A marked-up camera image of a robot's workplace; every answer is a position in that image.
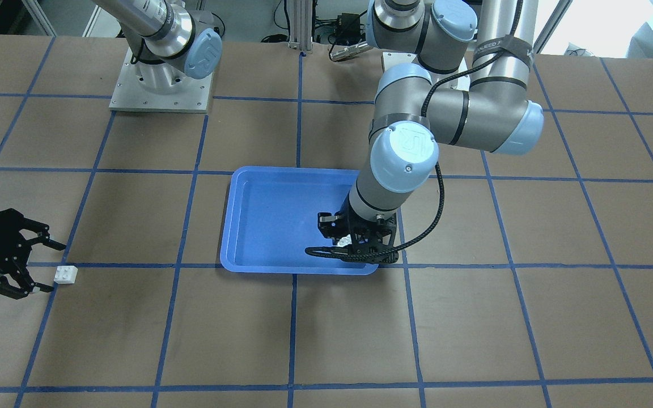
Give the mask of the white block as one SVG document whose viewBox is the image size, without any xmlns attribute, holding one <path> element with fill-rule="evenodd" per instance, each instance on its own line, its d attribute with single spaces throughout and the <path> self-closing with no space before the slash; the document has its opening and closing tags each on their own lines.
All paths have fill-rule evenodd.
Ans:
<svg viewBox="0 0 653 408">
<path fill-rule="evenodd" d="M 75 284 L 78 268 L 73 265 L 57 266 L 53 282 L 57 284 Z"/>
<path fill-rule="evenodd" d="M 344 248 L 349 245 L 352 245 L 352 238 L 350 235 L 346 235 L 345 237 L 342 237 L 339 240 L 337 240 L 335 245 L 340 248 Z"/>
</svg>

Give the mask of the blue plastic tray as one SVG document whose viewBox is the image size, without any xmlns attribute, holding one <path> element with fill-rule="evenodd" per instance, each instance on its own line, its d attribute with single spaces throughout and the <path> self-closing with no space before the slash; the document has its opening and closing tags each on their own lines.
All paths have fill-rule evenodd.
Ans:
<svg viewBox="0 0 653 408">
<path fill-rule="evenodd" d="M 337 211 L 356 170 L 244 166 L 231 178 L 220 261 L 228 271 L 267 274 L 369 275 L 378 266 L 318 258 L 327 247 L 318 213 Z"/>
</svg>

